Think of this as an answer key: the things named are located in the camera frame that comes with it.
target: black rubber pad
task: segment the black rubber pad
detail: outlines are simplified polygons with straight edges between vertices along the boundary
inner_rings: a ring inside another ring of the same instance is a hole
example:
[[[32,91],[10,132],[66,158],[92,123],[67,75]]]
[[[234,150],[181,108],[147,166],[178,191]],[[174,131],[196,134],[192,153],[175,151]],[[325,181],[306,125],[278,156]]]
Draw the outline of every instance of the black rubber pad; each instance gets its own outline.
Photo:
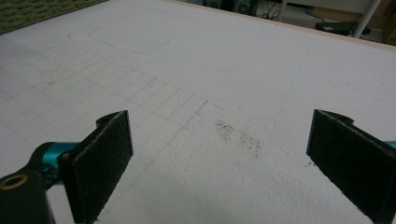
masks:
[[[307,155],[374,223],[391,223],[396,211],[396,151],[352,125],[315,110]]]
[[[93,223],[133,156],[128,112],[96,121],[97,129],[58,163],[77,223]]]

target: wooden edge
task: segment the wooden edge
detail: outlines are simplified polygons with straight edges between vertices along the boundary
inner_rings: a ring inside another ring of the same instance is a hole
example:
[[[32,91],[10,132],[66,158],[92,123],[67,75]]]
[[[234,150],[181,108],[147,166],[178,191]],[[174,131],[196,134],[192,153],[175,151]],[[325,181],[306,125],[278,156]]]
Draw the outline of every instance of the wooden edge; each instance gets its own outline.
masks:
[[[238,14],[238,13],[234,13],[234,12],[230,12],[230,11],[224,11],[224,10],[220,10],[220,9],[216,9],[216,8],[212,8],[212,7],[197,6],[195,4],[180,2],[180,1],[177,1],[177,0],[163,0],[163,1],[176,3],[176,4],[188,6],[188,7],[204,8],[206,10],[216,11],[216,12],[225,13],[225,14],[234,15],[234,16],[245,17],[245,18],[249,18],[249,19],[255,20],[255,21],[268,22],[268,23],[271,23],[271,24],[273,24],[275,26],[287,27],[287,28],[290,28],[290,29],[293,29],[293,30],[299,30],[299,31],[308,32],[308,33],[315,34],[315,35],[322,35],[322,36],[326,36],[326,37],[331,37],[331,38],[335,38],[335,39],[345,40],[345,41],[348,41],[348,42],[357,43],[357,44],[361,44],[361,45],[377,48],[377,49],[385,49],[385,50],[396,52],[396,46],[387,45],[387,44],[383,44],[383,43],[376,43],[376,42],[372,42],[372,41],[368,41],[368,40],[352,38],[350,36],[335,35],[335,34],[321,32],[321,31],[318,31],[318,30],[313,30],[313,29],[309,29],[309,28],[305,28],[305,27],[300,27],[300,26],[296,26],[296,25],[290,25],[290,24],[286,24],[286,23],[283,23],[283,22],[279,22],[279,21],[268,21],[268,20],[257,18],[257,17],[252,17],[252,16],[248,16],[248,15]]]

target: table surface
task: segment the table surface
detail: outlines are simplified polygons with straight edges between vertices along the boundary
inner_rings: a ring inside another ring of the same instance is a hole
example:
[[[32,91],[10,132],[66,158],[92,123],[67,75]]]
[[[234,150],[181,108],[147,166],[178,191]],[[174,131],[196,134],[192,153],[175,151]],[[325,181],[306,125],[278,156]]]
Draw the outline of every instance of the table surface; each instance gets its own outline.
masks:
[[[128,109],[101,223],[371,223],[305,155],[314,109],[396,136],[396,51],[203,7],[112,0],[0,35],[0,175]],[[62,187],[57,223],[73,223]]]

